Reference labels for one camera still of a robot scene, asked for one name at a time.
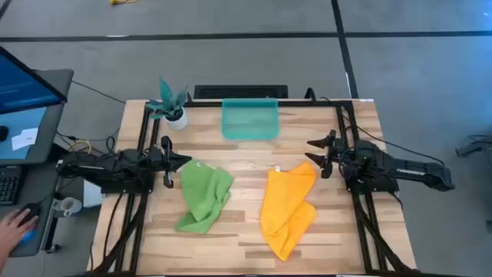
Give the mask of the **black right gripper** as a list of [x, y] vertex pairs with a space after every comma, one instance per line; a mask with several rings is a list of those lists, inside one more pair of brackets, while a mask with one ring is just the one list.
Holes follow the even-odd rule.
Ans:
[[352, 158], [352, 148], [344, 148], [344, 146], [338, 146], [337, 142], [343, 142], [341, 138], [336, 138], [336, 131], [330, 130], [329, 134], [318, 140], [307, 141], [307, 144], [316, 148], [327, 148], [325, 155], [315, 155], [312, 153], [305, 153], [305, 155], [321, 168], [321, 177], [328, 179], [333, 172], [333, 162], [338, 164], [339, 173], [344, 179], [351, 179], [354, 176], [354, 161]]

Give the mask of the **green microfiber towel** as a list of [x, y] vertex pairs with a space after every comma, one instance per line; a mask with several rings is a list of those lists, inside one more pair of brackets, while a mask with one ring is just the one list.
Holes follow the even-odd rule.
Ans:
[[188, 211], [175, 230], [205, 234], [227, 204], [234, 177], [224, 169], [191, 160], [181, 170], [181, 192]]

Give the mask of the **person's hand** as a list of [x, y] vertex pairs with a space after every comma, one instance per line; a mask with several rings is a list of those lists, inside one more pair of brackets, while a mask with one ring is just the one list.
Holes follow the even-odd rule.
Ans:
[[38, 216], [35, 215], [21, 225], [21, 221], [29, 212], [29, 209], [22, 212], [20, 210], [14, 210], [0, 221], [0, 271], [4, 268], [10, 252], [35, 227], [38, 221]]

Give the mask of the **black perforated floor box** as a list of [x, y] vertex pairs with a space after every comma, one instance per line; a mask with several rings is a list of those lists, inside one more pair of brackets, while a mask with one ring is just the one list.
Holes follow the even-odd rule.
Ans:
[[289, 98], [289, 96], [286, 85], [196, 85], [193, 98]]

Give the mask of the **white paper note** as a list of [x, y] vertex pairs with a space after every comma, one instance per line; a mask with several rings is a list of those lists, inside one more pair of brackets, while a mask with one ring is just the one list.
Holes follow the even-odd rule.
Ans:
[[38, 128], [29, 128], [21, 131], [19, 135], [12, 137], [12, 150], [16, 151], [24, 147], [34, 145], [37, 139]]

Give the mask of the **black computer mouse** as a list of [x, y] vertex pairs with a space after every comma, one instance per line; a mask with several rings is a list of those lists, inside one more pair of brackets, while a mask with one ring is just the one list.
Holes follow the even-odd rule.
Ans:
[[25, 210], [28, 210], [28, 213], [18, 223], [18, 227], [30, 222], [34, 217], [39, 217], [42, 208], [38, 203], [28, 203], [21, 208], [19, 214], [22, 214]]

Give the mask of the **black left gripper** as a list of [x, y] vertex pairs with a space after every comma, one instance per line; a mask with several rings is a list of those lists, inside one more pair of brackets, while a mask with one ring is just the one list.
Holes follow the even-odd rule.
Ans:
[[172, 142], [168, 136], [161, 138], [161, 149], [156, 146], [150, 147], [148, 155], [150, 170], [152, 172], [164, 172], [164, 186], [168, 189], [174, 188], [174, 183], [171, 178], [171, 160], [172, 171], [176, 172], [183, 165], [191, 161], [191, 156], [180, 155], [172, 152]]

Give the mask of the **black keyboard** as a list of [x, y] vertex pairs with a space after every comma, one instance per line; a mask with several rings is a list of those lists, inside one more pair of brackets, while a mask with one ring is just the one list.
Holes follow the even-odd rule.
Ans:
[[18, 201], [21, 177], [21, 167], [0, 168], [0, 205], [14, 205]]

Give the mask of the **snake plant in white pot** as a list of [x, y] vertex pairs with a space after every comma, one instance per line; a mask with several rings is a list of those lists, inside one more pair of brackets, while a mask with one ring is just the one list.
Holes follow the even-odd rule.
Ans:
[[169, 84], [159, 79], [160, 101], [149, 99], [145, 105], [152, 110], [153, 119], [164, 119], [168, 127], [173, 130], [181, 130], [188, 124], [188, 116], [185, 111], [185, 103], [188, 100], [188, 88], [175, 94]]

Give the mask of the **computer monitor with blue screen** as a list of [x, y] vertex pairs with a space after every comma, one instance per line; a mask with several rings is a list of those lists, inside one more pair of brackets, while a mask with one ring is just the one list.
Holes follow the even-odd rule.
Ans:
[[0, 46], [0, 114], [49, 107], [67, 97]]

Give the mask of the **orange microfiber towel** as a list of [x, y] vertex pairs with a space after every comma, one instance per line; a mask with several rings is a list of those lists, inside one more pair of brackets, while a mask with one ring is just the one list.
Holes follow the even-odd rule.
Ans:
[[268, 171], [259, 222], [264, 240], [283, 262], [316, 218], [315, 207], [306, 201], [316, 178], [307, 162], [286, 172]]

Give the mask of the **black aluminium table frame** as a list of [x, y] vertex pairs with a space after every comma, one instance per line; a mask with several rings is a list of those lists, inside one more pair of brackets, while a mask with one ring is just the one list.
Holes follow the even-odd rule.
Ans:
[[225, 139], [216, 100], [196, 100], [186, 112], [185, 129], [173, 131], [161, 124], [158, 134], [170, 137], [177, 153], [233, 175], [231, 197], [209, 232], [177, 232], [175, 224], [187, 210], [181, 187], [166, 188], [164, 176], [157, 174], [145, 219], [117, 258], [117, 269], [133, 269], [137, 275], [297, 275], [389, 267], [371, 238], [360, 240], [353, 199], [338, 172], [318, 179], [307, 195], [316, 219], [288, 260], [271, 251], [259, 223], [268, 172], [305, 162], [312, 151], [310, 140], [336, 130], [354, 142], [352, 131], [359, 125], [367, 139], [379, 142], [381, 126], [372, 101], [286, 99], [279, 104], [279, 134], [271, 141]]

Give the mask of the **white box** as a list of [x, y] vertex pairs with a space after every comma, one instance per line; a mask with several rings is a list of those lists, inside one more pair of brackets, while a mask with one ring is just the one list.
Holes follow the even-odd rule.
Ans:
[[83, 181], [83, 186], [83, 207], [92, 208], [95, 206], [100, 206], [103, 200], [101, 188], [88, 180]]

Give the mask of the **white cup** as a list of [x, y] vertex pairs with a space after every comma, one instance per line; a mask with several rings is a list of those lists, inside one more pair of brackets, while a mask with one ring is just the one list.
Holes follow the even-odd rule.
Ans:
[[56, 199], [52, 203], [52, 208], [57, 212], [61, 212], [64, 217], [70, 217], [81, 211], [82, 202], [72, 197], [66, 197], [62, 200]]

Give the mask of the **black floor stand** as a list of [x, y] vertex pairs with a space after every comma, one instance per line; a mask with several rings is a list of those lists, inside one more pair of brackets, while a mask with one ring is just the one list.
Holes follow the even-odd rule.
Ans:
[[492, 159], [492, 132], [484, 135], [468, 135], [470, 140], [466, 145], [463, 145], [455, 152], [458, 157], [466, 157], [474, 152], [483, 152]]

